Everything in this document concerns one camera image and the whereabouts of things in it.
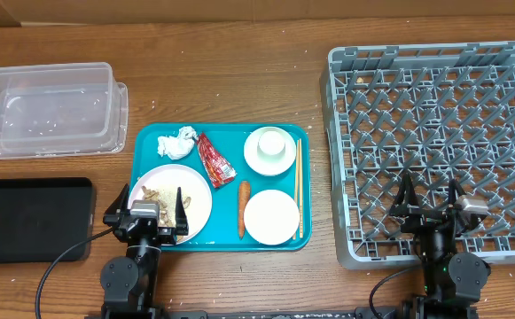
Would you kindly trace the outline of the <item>large white plate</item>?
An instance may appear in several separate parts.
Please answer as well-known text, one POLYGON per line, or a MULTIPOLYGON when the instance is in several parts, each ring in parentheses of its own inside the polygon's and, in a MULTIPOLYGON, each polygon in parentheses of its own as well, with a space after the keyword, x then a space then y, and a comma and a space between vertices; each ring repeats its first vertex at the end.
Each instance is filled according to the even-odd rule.
POLYGON ((212 192, 205 178, 190 167, 167 164, 156 167, 140 178, 130 191, 128 208, 135 200, 143 200, 142 186, 149 189, 182 189, 183 207, 189 224, 189 234, 178 236, 177 243, 182 245, 198 235, 207 224, 212 210, 212 192))

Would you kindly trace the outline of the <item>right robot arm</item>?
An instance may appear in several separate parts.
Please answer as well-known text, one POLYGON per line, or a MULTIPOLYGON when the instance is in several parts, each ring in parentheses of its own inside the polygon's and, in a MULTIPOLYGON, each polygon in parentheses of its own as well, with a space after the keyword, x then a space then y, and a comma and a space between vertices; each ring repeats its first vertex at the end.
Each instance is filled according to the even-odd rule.
POLYGON ((411 176, 406 173, 389 214, 404 219, 401 232, 413 236, 425 279, 425 295, 405 301, 398 316, 476 318, 474 304, 480 300, 491 267, 474 253, 458 251, 456 238, 480 226, 488 216, 486 202, 468 195, 452 179, 446 206, 426 209, 419 204, 411 176))

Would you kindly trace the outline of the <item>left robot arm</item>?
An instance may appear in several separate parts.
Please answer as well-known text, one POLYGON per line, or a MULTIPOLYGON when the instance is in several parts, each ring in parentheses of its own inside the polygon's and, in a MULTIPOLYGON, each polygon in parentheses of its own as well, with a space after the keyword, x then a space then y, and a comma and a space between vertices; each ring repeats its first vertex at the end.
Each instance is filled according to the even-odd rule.
POLYGON ((162 209, 157 201, 129 202, 126 185, 119 197, 106 209, 103 223, 122 243, 126 254, 109 260, 101 270, 104 289, 103 318, 169 318, 162 306, 154 303, 160 248, 176 245, 189 233, 183 207, 182 191, 176 193, 175 225, 160 226, 162 209))

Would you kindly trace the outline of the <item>white cup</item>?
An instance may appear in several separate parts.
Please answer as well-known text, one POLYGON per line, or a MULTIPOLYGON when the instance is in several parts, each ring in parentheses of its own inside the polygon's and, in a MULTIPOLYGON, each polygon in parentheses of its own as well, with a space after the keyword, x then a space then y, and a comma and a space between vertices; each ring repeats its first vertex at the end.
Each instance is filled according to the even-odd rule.
POLYGON ((258 148, 268 157, 281 156, 285 152, 285 139, 277 130, 267 130, 261 134, 258 148))

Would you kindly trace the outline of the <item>red snack wrapper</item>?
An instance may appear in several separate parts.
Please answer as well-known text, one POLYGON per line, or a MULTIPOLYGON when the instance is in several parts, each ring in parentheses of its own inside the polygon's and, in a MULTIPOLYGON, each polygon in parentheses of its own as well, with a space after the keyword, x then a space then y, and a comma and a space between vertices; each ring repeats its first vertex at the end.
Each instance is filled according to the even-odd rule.
POLYGON ((207 176, 215 189, 232 182, 237 175, 234 167, 212 145, 205 133, 201 133, 197 140, 197 149, 200 160, 207 172, 207 176))

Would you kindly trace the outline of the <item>white bowl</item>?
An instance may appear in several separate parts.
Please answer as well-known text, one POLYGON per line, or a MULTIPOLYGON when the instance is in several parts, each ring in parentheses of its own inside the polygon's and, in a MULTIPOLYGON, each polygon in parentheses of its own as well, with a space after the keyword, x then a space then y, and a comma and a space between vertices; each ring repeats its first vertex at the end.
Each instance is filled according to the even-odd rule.
POLYGON ((244 224, 248 234, 257 242, 281 245, 299 228, 299 208, 293 198, 282 191, 260 191, 246 204, 244 224))

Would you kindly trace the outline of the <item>peanut and rice scraps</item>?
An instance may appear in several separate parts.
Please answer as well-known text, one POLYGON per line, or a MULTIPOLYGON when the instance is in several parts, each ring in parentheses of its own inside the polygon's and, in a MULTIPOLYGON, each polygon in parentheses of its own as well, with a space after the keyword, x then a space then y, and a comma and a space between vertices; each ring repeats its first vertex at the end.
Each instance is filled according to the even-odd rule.
POLYGON ((176 195, 177 188, 149 189, 141 187, 143 200, 157 201, 160 207, 159 225, 161 227, 176 226, 176 195))

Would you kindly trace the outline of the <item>white napkin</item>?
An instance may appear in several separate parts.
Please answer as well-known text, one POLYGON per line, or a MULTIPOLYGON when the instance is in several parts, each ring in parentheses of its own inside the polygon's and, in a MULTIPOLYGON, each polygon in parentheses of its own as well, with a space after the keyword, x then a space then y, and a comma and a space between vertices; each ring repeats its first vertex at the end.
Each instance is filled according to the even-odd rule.
POLYGON ((157 153, 161 157, 180 160, 192 151, 197 139, 195 129, 192 126, 184 126, 179 129, 177 136, 159 136, 157 153))

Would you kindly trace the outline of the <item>small white saucer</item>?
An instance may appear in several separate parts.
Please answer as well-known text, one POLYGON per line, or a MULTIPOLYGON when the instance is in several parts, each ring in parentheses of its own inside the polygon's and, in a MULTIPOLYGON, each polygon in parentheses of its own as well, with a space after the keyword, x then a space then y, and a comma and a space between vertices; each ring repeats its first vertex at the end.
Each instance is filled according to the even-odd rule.
POLYGON ((264 176, 283 174, 294 163, 296 158, 296 143, 290 134, 278 127, 262 127, 252 132, 244 144, 244 158, 246 164, 256 173, 264 176), (268 157, 258 148, 261 134, 267 130, 277 130, 285 139, 285 152, 281 156, 268 157))

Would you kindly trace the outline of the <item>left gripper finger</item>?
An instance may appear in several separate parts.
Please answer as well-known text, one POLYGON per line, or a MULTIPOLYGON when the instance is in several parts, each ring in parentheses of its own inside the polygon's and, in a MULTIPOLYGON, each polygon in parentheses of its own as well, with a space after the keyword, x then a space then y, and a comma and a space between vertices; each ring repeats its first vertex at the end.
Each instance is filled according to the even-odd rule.
POLYGON ((183 207, 182 189, 180 187, 177 188, 176 193, 175 219, 178 230, 188 229, 187 216, 183 207))
POLYGON ((121 210, 126 209, 128 200, 129 200, 129 185, 126 183, 125 186, 123 187, 123 189, 121 190, 119 196, 105 210, 105 216, 116 215, 121 210))

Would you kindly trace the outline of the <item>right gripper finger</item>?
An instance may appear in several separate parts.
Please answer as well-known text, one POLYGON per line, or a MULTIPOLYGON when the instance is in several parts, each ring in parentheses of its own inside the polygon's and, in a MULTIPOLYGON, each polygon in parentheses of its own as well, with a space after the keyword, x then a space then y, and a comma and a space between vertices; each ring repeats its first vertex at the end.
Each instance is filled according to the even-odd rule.
POLYGON ((465 191, 457 179, 449 181, 448 189, 448 208, 455 209, 457 207, 457 199, 465 195, 465 191))
POLYGON ((399 190, 394 198, 393 216, 409 216, 419 207, 417 194, 409 173, 402 175, 399 190))

